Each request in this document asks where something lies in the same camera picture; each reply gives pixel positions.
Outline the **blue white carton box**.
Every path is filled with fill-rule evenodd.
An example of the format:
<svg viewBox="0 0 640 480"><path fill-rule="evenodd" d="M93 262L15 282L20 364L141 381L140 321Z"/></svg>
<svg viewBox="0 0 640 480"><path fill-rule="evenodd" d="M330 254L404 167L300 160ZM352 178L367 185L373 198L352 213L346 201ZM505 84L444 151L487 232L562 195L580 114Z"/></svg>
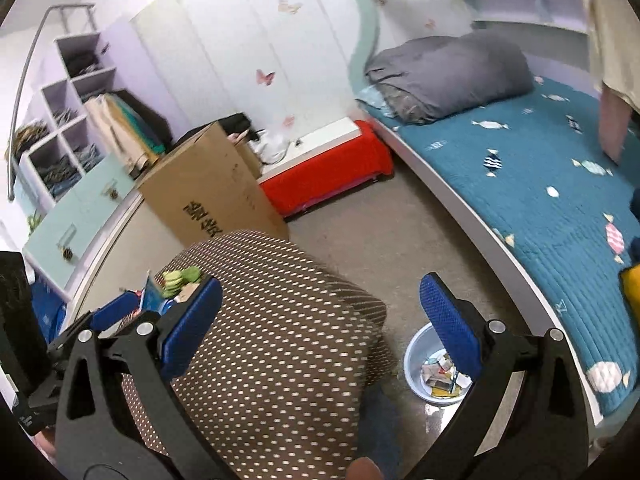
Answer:
<svg viewBox="0 0 640 480"><path fill-rule="evenodd" d="M163 289L157 285L152 275L149 273L146 274L140 299L141 311L155 312L158 315L164 315L174 304L174 300L164 297Z"/></svg>

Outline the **light blue trash bin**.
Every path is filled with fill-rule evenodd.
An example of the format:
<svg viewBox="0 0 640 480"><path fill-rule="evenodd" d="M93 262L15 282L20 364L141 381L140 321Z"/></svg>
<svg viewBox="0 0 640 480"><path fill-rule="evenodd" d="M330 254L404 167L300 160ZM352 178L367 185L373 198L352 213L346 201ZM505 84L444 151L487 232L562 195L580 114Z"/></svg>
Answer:
<svg viewBox="0 0 640 480"><path fill-rule="evenodd" d="M431 323L420 328L404 355L405 380L419 398L443 408L462 401L472 380L462 374Z"/></svg>

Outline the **green snack pieces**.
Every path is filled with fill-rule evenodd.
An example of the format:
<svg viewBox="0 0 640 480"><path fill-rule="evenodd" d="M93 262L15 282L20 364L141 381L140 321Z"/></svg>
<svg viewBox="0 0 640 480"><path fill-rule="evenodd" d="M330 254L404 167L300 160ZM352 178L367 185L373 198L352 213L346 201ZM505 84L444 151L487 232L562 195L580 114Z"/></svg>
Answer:
<svg viewBox="0 0 640 480"><path fill-rule="evenodd" d="M202 272L198 266L188 266L185 269L166 271L163 273L163 297L175 298L183 287L189 284L198 284Z"/></svg>

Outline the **white cabinet with drawers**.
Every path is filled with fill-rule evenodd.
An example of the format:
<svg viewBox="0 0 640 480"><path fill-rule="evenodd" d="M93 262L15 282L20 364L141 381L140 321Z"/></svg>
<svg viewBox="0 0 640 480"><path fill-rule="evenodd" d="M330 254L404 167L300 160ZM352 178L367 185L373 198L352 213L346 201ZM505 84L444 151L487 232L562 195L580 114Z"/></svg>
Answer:
<svg viewBox="0 0 640 480"><path fill-rule="evenodd" d="M134 189L134 180L118 158L108 154L56 202L28 156L22 157L20 168L44 209L22 254L40 278L70 301L75 293L73 279L86 272L87 250L110 227Z"/></svg>

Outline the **brown cardboard box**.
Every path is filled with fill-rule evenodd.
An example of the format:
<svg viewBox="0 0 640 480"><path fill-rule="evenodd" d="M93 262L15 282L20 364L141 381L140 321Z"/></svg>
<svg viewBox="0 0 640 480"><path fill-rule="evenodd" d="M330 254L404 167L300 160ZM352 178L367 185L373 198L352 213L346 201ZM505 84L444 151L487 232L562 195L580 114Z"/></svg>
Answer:
<svg viewBox="0 0 640 480"><path fill-rule="evenodd" d="M165 156L137 189L186 246L236 230L290 237L288 226L216 122Z"/></svg>

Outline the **person's jeans leg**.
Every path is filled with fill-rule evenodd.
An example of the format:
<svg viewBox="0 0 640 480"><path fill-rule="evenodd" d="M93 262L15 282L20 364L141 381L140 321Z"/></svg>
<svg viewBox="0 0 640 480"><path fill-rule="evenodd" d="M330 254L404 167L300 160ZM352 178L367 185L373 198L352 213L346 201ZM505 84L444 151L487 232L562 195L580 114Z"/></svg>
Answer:
<svg viewBox="0 0 640 480"><path fill-rule="evenodd" d="M364 389L359 411L356 457L346 479L398 479L401 449L398 413L380 384Z"/></svg>

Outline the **white cube shelf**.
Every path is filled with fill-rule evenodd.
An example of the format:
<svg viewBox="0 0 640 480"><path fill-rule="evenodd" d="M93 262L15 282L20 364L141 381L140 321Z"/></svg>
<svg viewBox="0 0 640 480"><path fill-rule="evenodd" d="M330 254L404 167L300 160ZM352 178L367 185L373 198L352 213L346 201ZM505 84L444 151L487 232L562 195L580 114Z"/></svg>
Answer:
<svg viewBox="0 0 640 480"><path fill-rule="evenodd" d="M115 65L105 54L98 32L53 40L27 75L32 96L14 132L13 169L18 190L44 214L38 192L28 184L20 162L28 156L57 202L105 156L107 148L90 125L85 99L106 89Z"/></svg>

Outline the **brown polka dot tablecloth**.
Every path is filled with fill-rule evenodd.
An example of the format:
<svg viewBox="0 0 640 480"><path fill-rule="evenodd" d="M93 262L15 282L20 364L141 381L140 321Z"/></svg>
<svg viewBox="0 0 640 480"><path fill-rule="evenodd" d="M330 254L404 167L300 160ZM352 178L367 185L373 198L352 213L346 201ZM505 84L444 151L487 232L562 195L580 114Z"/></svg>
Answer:
<svg viewBox="0 0 640 480"><path fill-rule="evenodd" d="M224 303L172 382L192 422L243 479L341 479L363 391L392 359L386 307L288 240L235 231L186 248Z"/></svg>

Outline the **hanging clothes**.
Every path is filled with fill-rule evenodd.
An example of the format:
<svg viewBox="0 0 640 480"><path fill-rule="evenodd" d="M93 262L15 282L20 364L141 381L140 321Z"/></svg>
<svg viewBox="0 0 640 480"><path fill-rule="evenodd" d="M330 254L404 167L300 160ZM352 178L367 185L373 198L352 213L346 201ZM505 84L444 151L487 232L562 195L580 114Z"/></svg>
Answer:
<svg viewBox="0 0 640 480"><path fill-rule="evenodd" d="M171 148L171 135L163 117L154 110L139 112L126 100L127 92L100 93L86 99L85 109L107 151L126 173L137 179Z"/></svg>

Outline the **yellow pillow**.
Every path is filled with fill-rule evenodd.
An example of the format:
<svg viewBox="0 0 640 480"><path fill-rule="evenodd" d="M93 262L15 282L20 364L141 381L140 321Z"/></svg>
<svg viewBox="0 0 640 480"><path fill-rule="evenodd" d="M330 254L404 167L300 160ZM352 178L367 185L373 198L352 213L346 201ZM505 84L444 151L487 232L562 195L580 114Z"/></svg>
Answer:
<svg viewBox="0 0 640 480"><path fill-rule="evenodd" d="M626 304L638 318L640 316L640 264L621 270L618 278Z"/></svg>

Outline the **white plastic bag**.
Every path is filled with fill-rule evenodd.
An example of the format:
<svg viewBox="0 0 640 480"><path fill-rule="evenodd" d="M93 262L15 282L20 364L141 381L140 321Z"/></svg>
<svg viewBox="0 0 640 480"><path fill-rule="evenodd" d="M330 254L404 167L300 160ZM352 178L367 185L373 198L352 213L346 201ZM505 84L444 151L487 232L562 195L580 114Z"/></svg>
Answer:
<svg viewBox="0 0 640 480"><path fill-rule="evenodd" d="M259 130L257 139L248 144L264 165L273 165L285 158L290 141L281 133Z"/></svg>

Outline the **teal quilted bed cover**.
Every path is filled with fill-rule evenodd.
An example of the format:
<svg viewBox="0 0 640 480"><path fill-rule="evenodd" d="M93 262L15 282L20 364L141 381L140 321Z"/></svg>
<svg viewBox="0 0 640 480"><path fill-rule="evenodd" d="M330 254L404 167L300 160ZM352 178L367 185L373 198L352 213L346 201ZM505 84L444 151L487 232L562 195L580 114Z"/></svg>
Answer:
<svg viewBox="0 0 640 480"><path fill-rule="evenodd" d="M429 164L540 289L572 343L599 411L612 415L639 378L639 329L620 292L639 223L639 141L619 162L598 141L598 101L536 77L525 96L408 125L369 114Z"/></svg>

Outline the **red storage bench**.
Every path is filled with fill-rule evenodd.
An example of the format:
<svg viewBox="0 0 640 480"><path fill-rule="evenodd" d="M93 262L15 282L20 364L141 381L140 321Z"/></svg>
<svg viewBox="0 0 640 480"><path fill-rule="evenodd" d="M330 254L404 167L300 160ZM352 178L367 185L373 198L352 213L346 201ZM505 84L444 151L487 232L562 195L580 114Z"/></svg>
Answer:
<svg viewBox="0 0 640 480"><path fill-rule="evenodd" d="M359 136L284 170L260 184L274 209L283 217L327 202L360 184L391 177L390 149L371 125L357 120Z"/></svg>

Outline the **white wardrobe doors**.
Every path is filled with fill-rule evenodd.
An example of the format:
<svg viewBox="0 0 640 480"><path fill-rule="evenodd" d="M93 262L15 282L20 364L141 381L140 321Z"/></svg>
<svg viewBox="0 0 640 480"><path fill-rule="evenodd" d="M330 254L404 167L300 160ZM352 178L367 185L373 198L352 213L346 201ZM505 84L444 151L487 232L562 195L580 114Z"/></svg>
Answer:
<svg viewBox="0 0 640 480"><path fill-rule="evenodd" d="M358 114L355 0L155 0L132 24L191 125L243 113L295 140Z"/></svg>

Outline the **grey folded blanket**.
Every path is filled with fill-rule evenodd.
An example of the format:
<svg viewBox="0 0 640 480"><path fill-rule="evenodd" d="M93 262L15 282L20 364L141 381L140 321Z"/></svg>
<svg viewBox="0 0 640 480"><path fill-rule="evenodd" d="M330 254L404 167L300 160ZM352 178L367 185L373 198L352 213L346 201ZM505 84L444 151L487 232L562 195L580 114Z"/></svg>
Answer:
<svg viewBox="0 0 640 480"><path fill-rule="evenodd" d="M489 30L409 40L371 58L364 74L393 115L413 125L534 90L521 49Z"/></svg>

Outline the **teal bunk bed frame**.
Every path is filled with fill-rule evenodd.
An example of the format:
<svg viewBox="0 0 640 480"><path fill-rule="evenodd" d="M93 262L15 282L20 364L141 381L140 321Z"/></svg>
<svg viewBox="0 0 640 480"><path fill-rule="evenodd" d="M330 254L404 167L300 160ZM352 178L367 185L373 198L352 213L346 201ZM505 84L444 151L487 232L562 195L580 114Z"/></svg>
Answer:
<svg viewBox="0 0 640 480"><path fill-rule="evenodd" d="M567 334L590 434L639 399L639 323L620 290L639 222L639 0L465 0L480 18L378 47L378 0L356 0L349 79L374 130L431 189L534 333Z"/></svg>

